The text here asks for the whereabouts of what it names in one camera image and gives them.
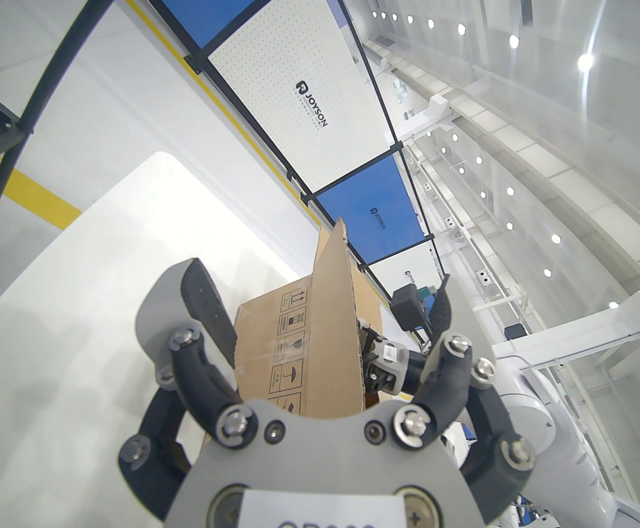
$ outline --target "cardboard box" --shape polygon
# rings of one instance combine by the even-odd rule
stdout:
[[[240,306],[236,379],[247,401],[267,399],[313,418],[362,412],[357,317],[382,332],[381,301],[349,256],[338,220],[319,236],[313,273]]]

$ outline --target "white perforated panel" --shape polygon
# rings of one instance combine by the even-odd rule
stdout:
[[[312,191],[388,149],[326,0],[272,0],[209,59]]]

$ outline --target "yellow floor stripe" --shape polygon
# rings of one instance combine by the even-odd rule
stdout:
[[[82,213],[18,169],[13,169],[4,195],[60,229],[66,229]]]
[[[308,215],[311,219],[317,224],[320,225],[321,222],[318,217],[313,214],[307,206],[300,199],[300,192],[296,191],[293,186],[287,181],[286,178],[282,176],[280,170],[271,162],[269,157],[262,151],[262,149],[256,144],[253,138],[246,132],[244,127],[237,121],[237,119],[233,116],[233,114],[225,107],[222,102],[215,96],[215,94],[211,91],[211,89],[204,83],[202,79],[200,79],[193,69],[184,61],[182,54],[174,48],[168,38],[166,38],[162,32],[156,27],[156,25],[151,21],[151,19],[147,16],[147,14],[136,5],[134,0],[125,0],[125,2],[129,5],[131,9],[140,17],[140,19],[145,23],[145,25],[153,32],[153,34],[157,37],[157,39],[162,42],[163,46],[167,48],[167,50],[173,55],[173,57],[180,63],[180,65],[184,68],[184,70],[193,78],[198,86],[207,94],[207,96],[215,103],[215,105],[220,108],[220,111],[225,115],[231,124],[236,128],[238,132],[242,135],[244,140],[251,145],[251,148],[256,151],[258,156],[266,163],[266,165],[271,169],[271,171],[278,177],[278,179],[283,183],[283,185],[287,188],[287,190],[291,193],[291,195],[302,205],[304,206],[305,211],[307,211]]]

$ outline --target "white table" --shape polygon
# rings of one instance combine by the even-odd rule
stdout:
[[[117,467],[156,391],[136,311],[200,257],[231,318],[297,279],[175,158],[158,153],[90,207],[0,297],[2,526],[157,526]],[[180,438],[190,458],[202,431]]]

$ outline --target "recessed light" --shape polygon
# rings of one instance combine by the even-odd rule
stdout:
[[[593,55],[588,54],[588,55],[580,55],[580,58],[578,59],[578,69],[581,72],[588,72],[589,70],[591,70],[591,67],[593,66]]]

